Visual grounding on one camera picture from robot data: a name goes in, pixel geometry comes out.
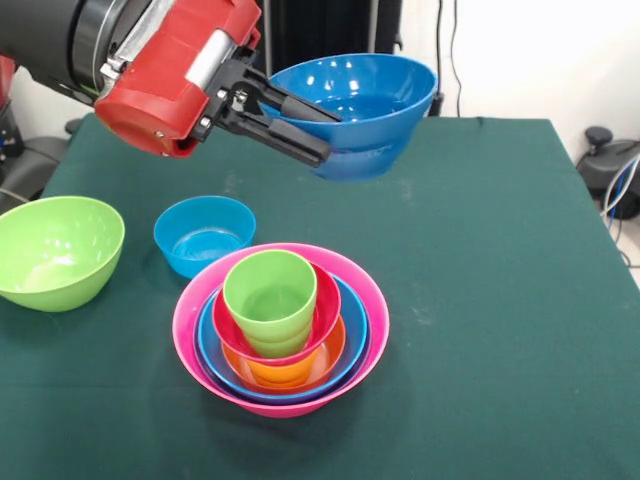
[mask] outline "blue cable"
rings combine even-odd
[[[620,175],[620,178],[618,179],[618,185],[616,185],[616,195],[615,198],[618,198],[620,196],[620,192],[622,191],[622,186],[624,185],[625,179],[627,177],[627,174],[629,173],[629,169],[631,168],[631,166],[627,167],[627,169],[622,172],[622,175]],[[616,210],[618,208],[618,205],[616,205],[615,207],[613,207],[613,209],[611,210],[611,216],[609,217],[609,231],[611,231],[611,227],[613,226],[613,219],[616,216]]]

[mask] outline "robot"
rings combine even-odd
[[[189,157],[219,127],[317,167],[330,146],[262,105],[340,118],[253,67],[261,13],[255,0],[3,0],[0,55],[148,153]]]
[[[68,146],[55,137],[23,140],[9,100],[14,70],[13,61],[0,57],[0,215],[40,196]]]

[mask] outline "red bowl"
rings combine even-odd
[[[264,358],[257,354],[236,324],[224,301],[218,295],[213,304],[213,326],[223,345],[239,356],[269,366],[290,365],[304,360],[324,342],[333,331],[340,316],[340,289],[333,277],[318,265],[311,264],[318,279],[318,296],[313,312],[311,334],[304,348],[288,357]]]

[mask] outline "orange bowl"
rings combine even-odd
[[[300,360],[299,362],[292,363],[291,365],[284,365],[281,367],[272,367],[270,365],[263,365],[253,360],[247,360],[249,370],[253,374],[253,377],[259,385],[264,387],[269,386],[291,386],[302,385],[311,376],[311,371],[315,364],[316,358],[319,353],[325,353],[326,348],[324,343],[316,348],[311,355],[307,358]]]
[[[346,341],[346,328],[340,317],[327,340],[310,355],[313,357],[311,362],[308,361],[310,357],[307,357],[293,365],[272,367],[247,360],[226,345],[221,346],[225,360],[245,387],[267,395],[290,395],[312,390],[325,383],[338,363]],[[293,368],[284,373],[278,371],[290,367],[298,369]]]

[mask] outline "pink bowl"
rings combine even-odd
[[[298,253],[307,260],[339,277],[358,294],[367,311],[370,325],[370,346],[358,372],[349,382],[330,394],[311,402],[297,405],[262,405],[237,398],[213,383],[202,370],[195,350],[195,329],[201,309],[216,286],[222,285],[226,274],[236,262],[255,252],[279,248]],[[273,418],[299,417],[311,413],[358,385],[378,364],[389,338],[389,310],[373,279],[342,255],[330,250],[298,243],[259,245],[231,253],[209,265],[184,290],[173,315],[173,342],[187,371],[198,383],[217,396],[235,403],[250,412]]]

